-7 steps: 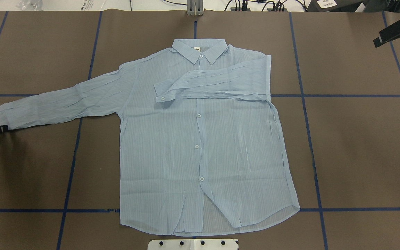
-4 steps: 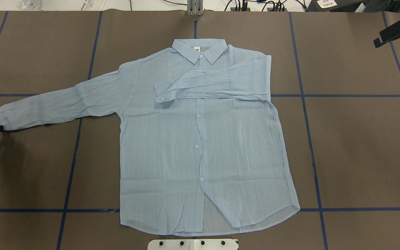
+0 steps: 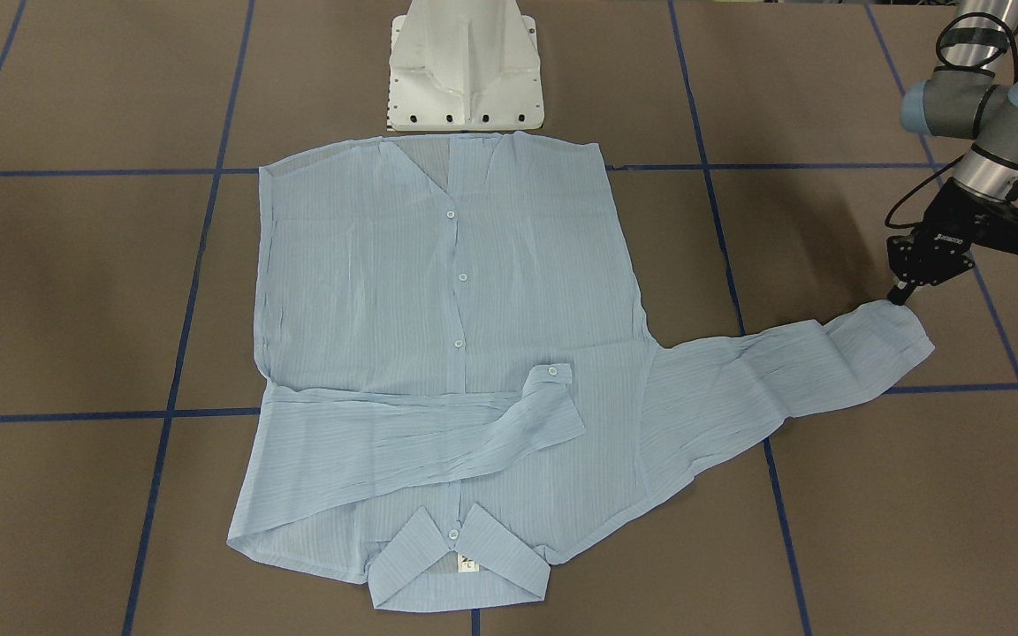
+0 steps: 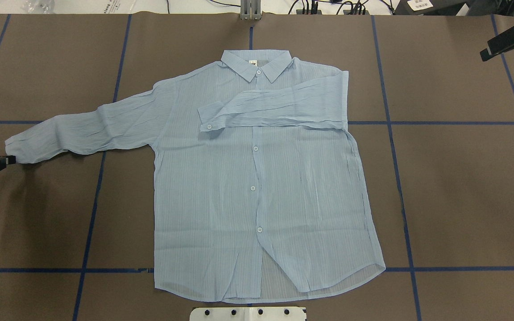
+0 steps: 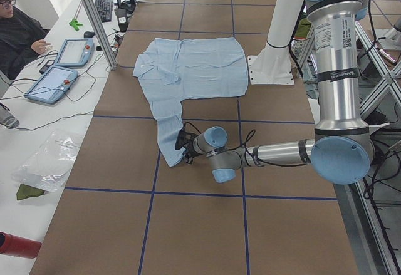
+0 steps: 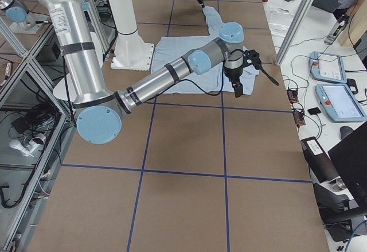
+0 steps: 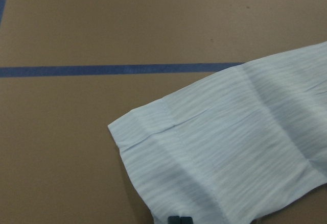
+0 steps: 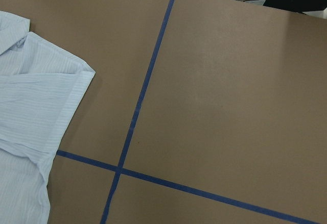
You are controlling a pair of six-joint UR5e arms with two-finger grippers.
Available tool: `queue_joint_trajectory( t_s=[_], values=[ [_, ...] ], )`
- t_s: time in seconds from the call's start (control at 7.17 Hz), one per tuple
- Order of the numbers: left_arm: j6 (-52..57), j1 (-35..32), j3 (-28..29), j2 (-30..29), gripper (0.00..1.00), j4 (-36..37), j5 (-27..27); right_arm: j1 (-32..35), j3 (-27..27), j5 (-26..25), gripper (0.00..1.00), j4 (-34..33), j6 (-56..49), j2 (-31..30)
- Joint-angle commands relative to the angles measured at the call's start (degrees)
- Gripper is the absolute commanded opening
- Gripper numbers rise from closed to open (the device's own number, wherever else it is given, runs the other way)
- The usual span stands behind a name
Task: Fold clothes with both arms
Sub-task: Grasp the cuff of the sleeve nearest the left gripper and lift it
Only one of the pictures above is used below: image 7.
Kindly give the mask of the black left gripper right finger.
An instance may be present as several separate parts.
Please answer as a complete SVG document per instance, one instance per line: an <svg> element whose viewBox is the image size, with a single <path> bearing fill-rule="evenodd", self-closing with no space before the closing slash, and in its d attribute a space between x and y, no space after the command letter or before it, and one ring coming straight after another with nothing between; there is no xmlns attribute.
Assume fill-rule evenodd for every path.
<svg viewBox="0 0 327 224"><path fill-rule="evenodd" d="M192 224L192 217L190 216L181 216L180 224Z"/></svg>

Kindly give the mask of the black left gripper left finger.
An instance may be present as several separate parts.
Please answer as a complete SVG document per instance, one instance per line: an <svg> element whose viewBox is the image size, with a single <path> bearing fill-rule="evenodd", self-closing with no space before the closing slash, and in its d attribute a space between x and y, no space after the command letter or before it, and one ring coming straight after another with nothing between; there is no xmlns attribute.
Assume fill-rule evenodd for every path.
<svg viewBox="0 0 327 224"><path fill-rule="evenodd" d="M168 224L180 224L180 217L179 216L169 216Z"/></svg>

